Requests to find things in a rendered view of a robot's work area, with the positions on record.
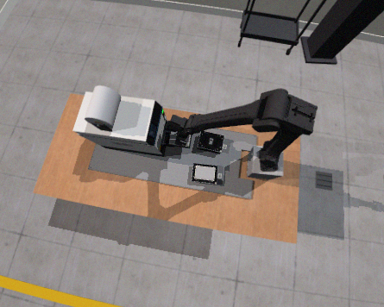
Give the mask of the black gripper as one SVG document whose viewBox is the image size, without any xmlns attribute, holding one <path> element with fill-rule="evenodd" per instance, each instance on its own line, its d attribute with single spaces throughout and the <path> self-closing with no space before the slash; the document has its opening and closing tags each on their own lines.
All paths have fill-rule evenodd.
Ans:
<svg viewBox="0 0 384 307">
<path fill-rule="evenodd" d="M 182 133 L 183 133 L 183 131 L 182 131 Z M 184 133 L 183 133 L 183 134 L 184 134 Z M 184 135 L 185 135 L 185 136 L 184 136 L 183 138 L 176 136 L 176 141 L 175 141 L 175 144 L 176 144 L 176 145 L 180 145 L 180 146 L 186 147 L 186 144 L 187 144 L 187 143 L 185 143 L 185 142 L 188 142 L 188 140 L 189 140 L 189 135 L 186 135 L 186 134 L 184 134 Z M 183 142 L 182 142 L 182 141 L 183 141 Z"/>
</svg>

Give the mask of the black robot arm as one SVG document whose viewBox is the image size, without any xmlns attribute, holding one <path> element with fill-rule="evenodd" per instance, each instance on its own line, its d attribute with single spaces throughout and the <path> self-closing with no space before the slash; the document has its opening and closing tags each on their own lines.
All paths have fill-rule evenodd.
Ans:
<svg viewBox="0 0 384 307">
<path fill-rule="evenodd" d="M 193 114 L 189 119 L 173 115 L 167 121 L 166 131 L 177 131 L 181 138 L 210 128 L 241 125 L 252 125 L 258 133 L 278 131 L 273 139 L 264 142 L 258 157 L 262 171 L 277 171 L 280 154 L 301 135 L 312 134 L 317 109 L 318 106 L 288 94 L 285 89 L 276 89 L 263 92 L 260 99 L 243 106 Z"/>
</svg>

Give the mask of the white roll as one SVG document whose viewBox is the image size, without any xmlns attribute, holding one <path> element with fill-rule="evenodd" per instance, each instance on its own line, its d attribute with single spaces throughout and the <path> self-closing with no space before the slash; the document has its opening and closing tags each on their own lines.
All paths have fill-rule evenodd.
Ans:
<svg viewBox="0 0 384 307">
<path fill-rule="evenodd" d="M 106 86 L 95 86 L 85 120 L 88 123 L 101 122 L 113 128 L 120 101 L 121 96 L 118 92 Z"/>
</svg>

